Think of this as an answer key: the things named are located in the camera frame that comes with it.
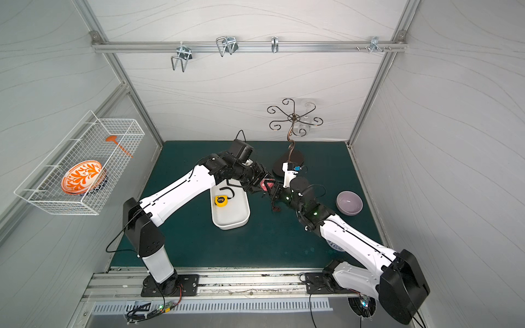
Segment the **pink tape measure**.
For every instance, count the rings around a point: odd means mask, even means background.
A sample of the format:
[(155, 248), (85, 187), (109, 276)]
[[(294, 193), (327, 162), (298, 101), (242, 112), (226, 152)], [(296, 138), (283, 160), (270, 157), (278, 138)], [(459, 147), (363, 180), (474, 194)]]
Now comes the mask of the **pink tape measure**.
[(275, 182), (273, 180), (263, 180), (261, 181), (260, 186), (264, 192), (268, 192), (272, 190), (274, 184)]

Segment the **small yellow tape measure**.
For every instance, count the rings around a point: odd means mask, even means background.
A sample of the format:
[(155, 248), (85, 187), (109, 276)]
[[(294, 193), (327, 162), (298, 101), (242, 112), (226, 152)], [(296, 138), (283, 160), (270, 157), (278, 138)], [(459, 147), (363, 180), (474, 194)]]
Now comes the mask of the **small yellow tape measure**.
[(220, 187), (219, 191), (229, 191), (230, 192), (230, 195), (220, 194), (220, 195), (215, 196), (214, 204), (217, 207), (222, 208), (222, 207), (225, 207), (228, 204), (228, 202), (235, 197), (235, 192), (232, 187)]

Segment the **white plastic storage box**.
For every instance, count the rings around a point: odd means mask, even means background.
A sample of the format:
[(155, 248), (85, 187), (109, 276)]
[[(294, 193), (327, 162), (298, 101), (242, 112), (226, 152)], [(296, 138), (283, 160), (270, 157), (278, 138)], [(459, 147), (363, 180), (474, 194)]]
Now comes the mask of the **white plastic storage box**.
[[(229, 191), (219, 191), (220, 187), (232, 187), (235, 197), (225, 207), (214, 204), (216, 195), (230, 195)], [(221, 230), (232, 230), (247, 224), (250, 218), (250, 205), (247, 194), (237, 180), (225, 180), (210, 189), (211, 218), (216, 227)]]

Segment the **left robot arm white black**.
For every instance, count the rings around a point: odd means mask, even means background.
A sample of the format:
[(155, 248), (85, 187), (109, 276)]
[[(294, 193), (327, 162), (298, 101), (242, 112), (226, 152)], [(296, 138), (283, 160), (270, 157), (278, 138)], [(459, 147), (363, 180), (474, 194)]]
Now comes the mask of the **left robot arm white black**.
[(124, 236), (157, 284), (177, 279), (159, 229), (173, 213), (225, 180), (236, 180), (243, 191), (256, 193), (262, 191), (265, 179), (273, 177), (263, 164), (250, 160), (252, 151), (249, 144), (235, 139), (227, 151), (203, 157), (189, 173), (163, 190), (124, 203)]

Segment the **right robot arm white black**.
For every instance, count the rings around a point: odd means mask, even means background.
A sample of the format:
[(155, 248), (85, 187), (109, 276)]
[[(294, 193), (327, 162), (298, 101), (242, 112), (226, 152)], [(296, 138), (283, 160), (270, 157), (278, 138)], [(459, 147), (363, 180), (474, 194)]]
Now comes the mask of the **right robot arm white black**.
[(314, 187), (302, 177), (292, 179), (289, 184), (265, 179), (258, 185), (273, 201), (293, 209), (307, 231), (341, 248), (363, 265), (359, 270), (346, 262), (329, 266), (328, 275), (336, 288), (376, 299), (400, 324), (415, 322), (424, 326), (419, 310), (430, 288), (413, 253), (392, 250), (350, 226), (318, 201)]

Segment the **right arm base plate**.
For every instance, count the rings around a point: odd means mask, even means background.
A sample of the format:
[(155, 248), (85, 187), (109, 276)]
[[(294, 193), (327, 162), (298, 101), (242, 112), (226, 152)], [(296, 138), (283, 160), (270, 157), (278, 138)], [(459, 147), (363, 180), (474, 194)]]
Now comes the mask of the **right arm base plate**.
[(336, 280), (327, 273), (302, 273), (299, 280), (306, 286), (309, 295), (357, 294), (358, 291), (339, 286)]

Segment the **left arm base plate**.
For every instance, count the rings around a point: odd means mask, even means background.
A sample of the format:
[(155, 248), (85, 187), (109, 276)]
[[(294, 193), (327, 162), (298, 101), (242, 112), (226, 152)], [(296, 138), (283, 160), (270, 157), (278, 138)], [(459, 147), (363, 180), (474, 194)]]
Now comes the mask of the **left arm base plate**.
[(166, 281), (158, 283), (153, 276), (148, 276), (143, 280), (140, 295), (142, 297), (174, 297), (177, 295), (194, 297), (197, 295), (199, 279), (200, 276), (197, 274), (177, 275), (177, 277), (169, 277)]

